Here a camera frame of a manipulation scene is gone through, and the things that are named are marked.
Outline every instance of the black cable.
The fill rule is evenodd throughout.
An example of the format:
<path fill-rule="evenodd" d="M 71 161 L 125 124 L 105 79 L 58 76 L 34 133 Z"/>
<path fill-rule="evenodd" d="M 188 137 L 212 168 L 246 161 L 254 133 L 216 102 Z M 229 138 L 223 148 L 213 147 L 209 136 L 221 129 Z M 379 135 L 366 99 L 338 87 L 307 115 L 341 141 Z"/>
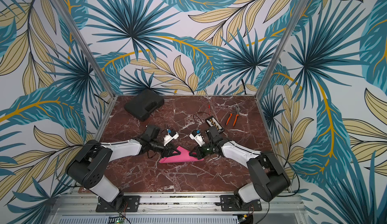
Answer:
<path fill-rule="evenodd" d="M 259 221 L 257 221 L 255 224 L 258 224 L 259 222 L 261 222 L 267 216 L 269 210 L 270 210 L 270 202 L 268 202 L 268 208 L 267 208 L 266 214 Z"/>

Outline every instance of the orange handle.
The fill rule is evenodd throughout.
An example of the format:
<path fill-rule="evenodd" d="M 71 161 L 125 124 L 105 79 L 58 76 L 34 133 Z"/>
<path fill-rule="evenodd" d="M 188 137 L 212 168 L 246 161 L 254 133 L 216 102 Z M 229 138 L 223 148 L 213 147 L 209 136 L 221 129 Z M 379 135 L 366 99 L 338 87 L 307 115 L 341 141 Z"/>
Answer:
<path fill-rule="evenodd" d="M 226 125 L 228 124 L 228 122 L 230 121 L 230 119 L 231 119 L 231 116 L 232 116 L 233 114 L 232 113 L 230 113 L 230 116 L 228 117 L 228 120 L 227 120 L 227 122 L 226 122 Z"/>
<path fill-rule="evenodd" d="M 238 118 L 238 116 L 239 116 L 239 114 L 237 114 L 237 115 L 235 116 L 235 120 L 234 120 L 234 124 L 233 124 L 233 126 L 235 126 L 236 119 Z"/>

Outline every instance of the metal vent panel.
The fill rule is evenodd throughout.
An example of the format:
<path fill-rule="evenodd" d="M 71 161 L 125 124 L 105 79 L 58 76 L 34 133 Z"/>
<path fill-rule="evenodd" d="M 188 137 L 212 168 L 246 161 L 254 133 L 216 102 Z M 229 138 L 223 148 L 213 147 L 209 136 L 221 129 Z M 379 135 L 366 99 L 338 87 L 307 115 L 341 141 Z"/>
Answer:
<path fill-rule="evenodd" d="M 107 224 L 117 216 L 62 216 L 58 224 Z M 223 215 L 126 215 L 132 224 L 238 224 L 236 216 Z"/>

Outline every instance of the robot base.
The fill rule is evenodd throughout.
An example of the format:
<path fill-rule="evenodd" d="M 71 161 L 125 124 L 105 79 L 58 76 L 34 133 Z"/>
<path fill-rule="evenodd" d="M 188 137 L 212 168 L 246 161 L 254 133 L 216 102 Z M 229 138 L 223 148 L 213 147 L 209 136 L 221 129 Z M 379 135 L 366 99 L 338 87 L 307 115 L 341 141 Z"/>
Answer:
<path fill-rule="evenodd" d="M 139 204 L 140 196 L 139 195 L 124 195 L 122 203 L 124 206 L 120 210 L 115 210 L 111 203 L 105 201 L 101 197 L 98 198 L 98 205 L 96 208 L 96 212 L 137 212 L 138 204 Z"/>
<path fill-rule="evenodd" d="M 243 205 L 240 205 L 239 203 L 240 200 L 238 200 L 235 195 L 220 196 L 222 211 L 262 211 L 260 200 L 253 200 L 249 203 L 243 203 Z"/>

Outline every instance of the black mounting plate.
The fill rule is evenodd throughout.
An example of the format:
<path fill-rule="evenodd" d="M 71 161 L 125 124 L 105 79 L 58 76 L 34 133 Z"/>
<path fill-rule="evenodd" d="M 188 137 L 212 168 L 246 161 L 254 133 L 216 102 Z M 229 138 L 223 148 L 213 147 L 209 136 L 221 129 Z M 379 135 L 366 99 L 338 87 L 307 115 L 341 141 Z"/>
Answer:
<path fill-rule="evenodd" d="M 126 210 L 122 212 L 137 212 L 138 204 L 140 203 L 140 196 L 139 195 L 124 195 L 123 196 L 123 203 L 128 203 L 128 206 L 126 207 Z M 98 198 L 98 205 L 96 208 L 96 212 L 117 212 L 114 210 L 114 208 L 109 205 L 108 202 L 106 202 L 102 198 Z"/>
<path fill-rule="evenodd" d="M 235 196 L 234 195 L 221 195 L 220 204 L 222 211 L 262 211 L 262 206 L 260 200 L 253 200 L 249 203 L 246 203 L 241 208 L 235 206 Z"/>

